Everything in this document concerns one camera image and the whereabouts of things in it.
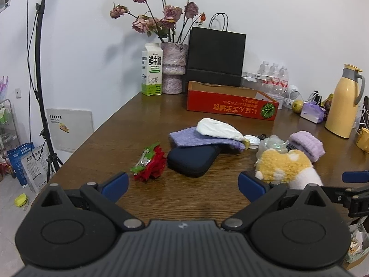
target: sticker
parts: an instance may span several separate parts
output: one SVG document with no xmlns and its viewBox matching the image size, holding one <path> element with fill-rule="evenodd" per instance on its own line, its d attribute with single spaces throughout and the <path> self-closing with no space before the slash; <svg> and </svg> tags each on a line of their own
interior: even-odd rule
<svg viewBox="0 0 369 277">
<path fill-rule="evenodd" d="M 63 130 L 64 132 L 69 133 L 69 129 L 67 128 L 67 126 L 65 126 L 63 123 L 59 124 L 59 129 Z"/>
</svg>

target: black tripod stand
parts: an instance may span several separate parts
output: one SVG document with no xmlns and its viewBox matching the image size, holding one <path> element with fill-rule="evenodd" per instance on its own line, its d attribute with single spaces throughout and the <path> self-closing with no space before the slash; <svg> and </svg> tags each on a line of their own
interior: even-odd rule
<svg viewBox="0 0 369 277">
<path fill-rule="evenodd" d="M 36 84 L 37 90 L 35 91 L 36 99 L 40 106 L 40 115 L 43 125 L 43 130 L 40 133 L 47 144 L 49 149 L 49 156 L 46 159 L 48 163 L 47 168 L 47 182 L 50 180 L 50 172 L 51 172 L 51 164 L 53 164 L 55 171 L 57 172 L 60 168 L 60 165 L 63 165 L 62 161 L 59 159 L 57 154 L 54 152 L 54 148 L 52 146 L 50 131 L 47 123 L 47 118 L 45 114 L 45 107 L 44 107 L 44 99 L 42 97 L 42 85 L 41 85 L 41 67 L 40 67 L 40 50 L 41 50 L 41 28 L 42 28 L 42 18 L 44 16 L 45 10 L 45 0 L 41 0 L 41 4 L 36 4 L 36 11 L 37 11 L 37 22 L 36 22 L 36 38 L 35 38 L 35 67 L 36 67 Z"/>
</svg>

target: tiled floor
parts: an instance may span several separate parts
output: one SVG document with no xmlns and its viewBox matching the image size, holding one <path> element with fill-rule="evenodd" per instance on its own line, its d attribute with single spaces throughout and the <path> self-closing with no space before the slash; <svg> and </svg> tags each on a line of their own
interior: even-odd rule
<svg viewBox="0 0 369 277">
<path fill-rule="evenodd" d="M 35 198 L 29 187 L 22 188 L 10 175 L 0 181 L 0 277 L 10 277 L 23 267 L 14 245 L 15 232 L 29 210 L 14 205 L 15 198 L 22 193 L 30 202 Z"/>
</svg>

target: purple towel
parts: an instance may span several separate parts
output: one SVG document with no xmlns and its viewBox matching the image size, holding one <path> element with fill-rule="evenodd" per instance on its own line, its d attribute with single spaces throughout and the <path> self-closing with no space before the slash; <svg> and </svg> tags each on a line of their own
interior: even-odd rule
<svg viewBox="0 0 369 277">
<path fill-rule="evenodd" d="M 312 163 L 325 154 L 323 143 L 314 137 L 310 132 L 299 131 L 290 135 L 288 139 L 291 145 L 295 146 L 306 154 Z"/>
<path fill-rule="evenodd" d="M 234 139 L 217 138 L 208 135 L 202 135 L 196 131 L 196 127 L 187 128 L 181 131 L 169 133 L 178 147 L 195 147 L 212 144 L 226 144 L 240 152 L 246 149 L 245 145 Z"/>
</svg>

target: yellow mug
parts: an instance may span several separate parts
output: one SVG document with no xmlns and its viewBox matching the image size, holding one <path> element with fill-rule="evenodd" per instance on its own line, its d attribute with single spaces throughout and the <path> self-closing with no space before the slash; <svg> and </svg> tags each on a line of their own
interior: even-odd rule
<svg viewBox="0 0 369 277">
<path fill-rule="evenodd" d="M 356 145 L 363 151 L 369 153 L 369 130 L 361 128 L 359 137 L 357 138 Z"/>
</svg>

